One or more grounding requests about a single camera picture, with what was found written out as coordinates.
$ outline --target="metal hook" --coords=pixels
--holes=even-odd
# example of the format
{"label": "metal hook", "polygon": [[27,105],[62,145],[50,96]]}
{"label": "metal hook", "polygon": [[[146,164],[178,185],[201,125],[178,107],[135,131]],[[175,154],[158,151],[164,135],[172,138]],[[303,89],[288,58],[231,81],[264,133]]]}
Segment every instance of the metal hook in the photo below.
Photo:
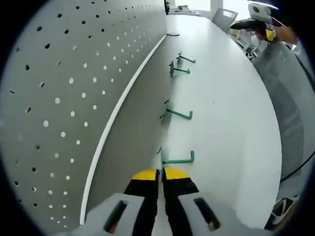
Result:
{"label": "metal hook", "polygon": [[177,70],[177,71],[181,71],[181,72],[185,72],[187,74],[190,74],[190,70],[187,69],[187,70],[182,70],[182,69],[179,69],[179,68],[175,68],[174,67],[174,62],[172,61],[169,65],[171,68],[170,68],[170,74],[171,74],[171,78],[173,78],[173,75],[174,75],[174,71]]}
{"label": "metal hook", "polygon": [[182,56],[182,52],[180,52],[180,53],[178,53],[178,57],[176,58],[176,59],[177,59],[177,64],[178,64],[178,61],[179,61],[180,58],[182,58],[182,59],[184,59],[184,60],[188,60],[188,61],[190,61],[190,62],[192,62],[192,63],[196,63],[196,60],[191,60],[191,59],[188,59],[188,58],[186,58],[186,57],[183,57],[183,56]]}

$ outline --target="pegboard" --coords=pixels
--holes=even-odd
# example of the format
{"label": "pegboard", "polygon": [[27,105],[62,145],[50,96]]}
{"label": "pegboard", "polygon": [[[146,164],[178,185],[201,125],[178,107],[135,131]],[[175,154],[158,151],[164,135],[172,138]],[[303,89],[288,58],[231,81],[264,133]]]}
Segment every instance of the pegboard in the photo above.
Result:
{"label": "pegboard", "polygon": [[162,0],[51,0],[21,32],[0,85],[0,150],[17,200],[47,234],[79,226],[99,139],[166,33]]}

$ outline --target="gray mesh chair back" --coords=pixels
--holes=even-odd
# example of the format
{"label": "gray mesh chair back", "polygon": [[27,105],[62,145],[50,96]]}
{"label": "gray mesh chair back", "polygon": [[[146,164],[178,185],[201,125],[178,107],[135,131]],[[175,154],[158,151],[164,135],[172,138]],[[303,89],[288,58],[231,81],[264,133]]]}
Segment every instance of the gray mesh chair back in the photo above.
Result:
{"label": "gray mesh chair back", "polygon": [[[284,178],[315,149],[315,94],[296,55],[281,42],[271,43],[253,61],[253,65],[269,92],[276,112],[282,143],[281,178]],[[298,194],[302,190],[301,183],[305,182],[310,163],[281,184],[279,198]]]}
{"label": "gray mesh chair back", "polygon": [[216,24],[223,32],[228,33],[230,30],[230,25],[235,21],[237,15],[238,13],[235,11],[219,8],[212,18],[212,22]]}

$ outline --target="pegboard hole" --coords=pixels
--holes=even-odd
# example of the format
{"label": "pegboard hole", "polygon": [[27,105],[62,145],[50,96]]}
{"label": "pegboard hole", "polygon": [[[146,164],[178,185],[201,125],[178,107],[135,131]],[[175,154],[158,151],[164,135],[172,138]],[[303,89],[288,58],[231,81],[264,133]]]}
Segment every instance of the pegboard hole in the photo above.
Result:
{"label": "pegboard hole", "polygon": [[45,82],[42,82],[42,81],[41,81],[41,82],[39,82],[39,85],[38,85],[38,86],[39,86],[40,88],[42,88],[42,87],[44,87],[44,85],[45,85]]}
{"label": "pegboard hole", "polygon": [[44,127],[48,127],[48,126],[49,126],[49,122],[48,122],[47,120],[45,120],[45,121],[43,122],[43,125],[44,125]]}
{"label": "pegboard hole", "polygon": [[31,112],[31,110],[32,110],[32,109],[31,109],[30,107],[26,107],[25,113],[26,113],[26,114],[29,114],[29,113]]}

